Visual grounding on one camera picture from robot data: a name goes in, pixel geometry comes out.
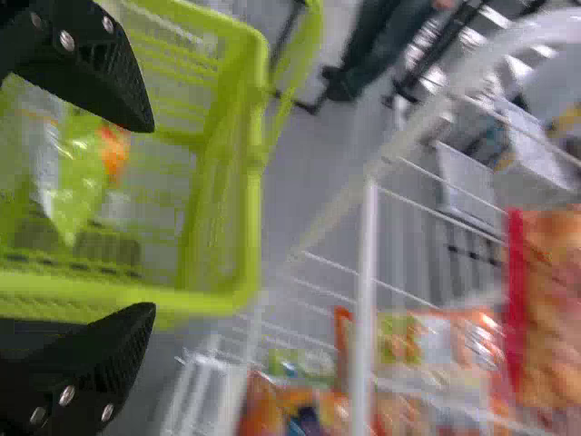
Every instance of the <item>plastic bag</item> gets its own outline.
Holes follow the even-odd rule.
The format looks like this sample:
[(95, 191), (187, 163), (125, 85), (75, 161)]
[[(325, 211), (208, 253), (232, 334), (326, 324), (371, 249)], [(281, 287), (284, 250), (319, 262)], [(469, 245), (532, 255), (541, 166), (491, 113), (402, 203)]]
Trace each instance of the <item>plastic bag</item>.
[(581, 404), (581, 212), (509, 215), (507, 359), (517, 401), (541, 421)]
[(268, 374), (331, 386), (335, 363), (324, 351), (270, 349)]
[[(352, 315), (343, 308), (335, 314), (339, 374), (346, 378), (338, 386), (345, 386)], [(384, 432), (428, 435), (436, 429), (440, 434), (484, 435), (491, 428), (497, 436), (510, 434), (482, 419), (482, 412), (514, 416), (498, 336), (499, 326), (486, 308), (380, 313), (375, 374)], [(467, 407), (474, 413), (467, 413)], [(399, 433), (401, 426), (404, 433)]]
[[(238, 436), (350, 436), (344, 393), (251, 373)], [(369, 436), (385, 436), (375, 413)]]
[(129, 150), (120, 127), (69, 106), (59, 141), (58, 186), (45, 197), (44, 210), (68, 246), (100, 209), (110, 183), (117, 183)]

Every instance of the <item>metal screw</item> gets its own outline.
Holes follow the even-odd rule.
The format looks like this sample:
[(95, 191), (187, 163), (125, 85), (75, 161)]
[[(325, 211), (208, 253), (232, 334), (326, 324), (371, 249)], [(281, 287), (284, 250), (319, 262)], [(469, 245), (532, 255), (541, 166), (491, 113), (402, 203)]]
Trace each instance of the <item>metal screw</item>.
[(74, 386), (69, 385), (61, 392), (61, 398), (58, 399), (58, 403), (61, 406), (67, 406), (69, 402), (73, 400), (74, 397)]
[(103, 17), (103, 27), (108, 33), (113, 33), (113, 21), (107, 15)]
[(31, 12), (30, 19), (33, 22), (33, 26), (36, 27), (37, 29), (40, 29), (43, 27), (43, 20), (40, 19), (40, 16), (38, 16), (38, 14)]
[(33, 414), (30, 417), (30, 423), (33, 425), (40, 424), (44, 416), (46, 415), (46, 409), (44, 407), (37, 407), (34, 409)]
[(61, 44), (67, 52), (74, 50), (74, 39), (66, 30), (61, 32)]
[(113, 405), (109, 403), (103, 409), (103, 413), (101, 413), (101, 421), (109, 421), (111, 419), (111, 415), (113, 415)]

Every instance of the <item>shopping basket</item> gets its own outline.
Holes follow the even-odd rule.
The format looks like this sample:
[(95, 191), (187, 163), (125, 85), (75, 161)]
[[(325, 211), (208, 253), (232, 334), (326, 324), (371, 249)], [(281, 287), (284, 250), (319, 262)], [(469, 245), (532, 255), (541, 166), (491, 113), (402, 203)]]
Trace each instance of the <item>shopping basket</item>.
[[(16, 230), (0, 241), (0, 316), (90, 322), (155, 302), (156, 326), (167, 328), (232, 314), (251, 299), (260, 286), (261, 176), (320, 41), (320, 5), (305, 3), (272, 75), (267, 42), (248, 25), (183, 0), (120, 4), (156, 124), (132, 138), (115, 193), (129, 199), (123, 225), (89, 225), (66, 249), (33, 206), (17, 219), (2, 214), (0, 225), (12, 220)], [(23, 196), (2, 198), (5, 208)]]

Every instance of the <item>person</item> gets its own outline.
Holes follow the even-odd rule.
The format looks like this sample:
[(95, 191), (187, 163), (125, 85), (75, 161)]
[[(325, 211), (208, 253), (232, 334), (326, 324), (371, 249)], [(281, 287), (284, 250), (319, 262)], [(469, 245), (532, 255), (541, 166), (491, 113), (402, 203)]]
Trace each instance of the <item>person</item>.
[(416, 32), (438, 10), (456, 0), (362, 0), (357, 22), (342, 56), (342, 67), (326, 65), (322, 76), (336, 102), (356, 100), (397, 60)]

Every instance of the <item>jeans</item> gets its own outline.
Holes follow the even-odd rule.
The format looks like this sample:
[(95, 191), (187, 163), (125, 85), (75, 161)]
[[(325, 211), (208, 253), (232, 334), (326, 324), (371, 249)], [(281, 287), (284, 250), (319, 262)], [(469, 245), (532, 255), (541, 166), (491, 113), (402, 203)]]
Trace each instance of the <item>jeans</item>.
[(343, 83), (354, 96), (395, 64), (436, 11), (432, 0), (362, 0), (343, 55)]

